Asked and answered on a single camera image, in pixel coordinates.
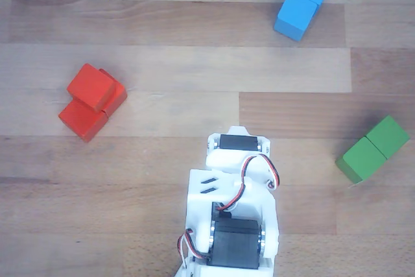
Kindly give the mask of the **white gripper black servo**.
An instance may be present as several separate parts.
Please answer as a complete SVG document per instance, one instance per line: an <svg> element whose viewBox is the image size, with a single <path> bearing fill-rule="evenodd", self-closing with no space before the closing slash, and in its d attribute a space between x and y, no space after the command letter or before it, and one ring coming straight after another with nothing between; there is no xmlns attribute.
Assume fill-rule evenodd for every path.
<svg viewBox="0 0 415 277"><path fill-rule="evenodd" d="M231 126L225 134L213 133L207 139L206 167L240 174L245 161L252 157L246 176L275 190L279 174L270 160L271 142L264 136L249 134L244 126Z"/></svg>

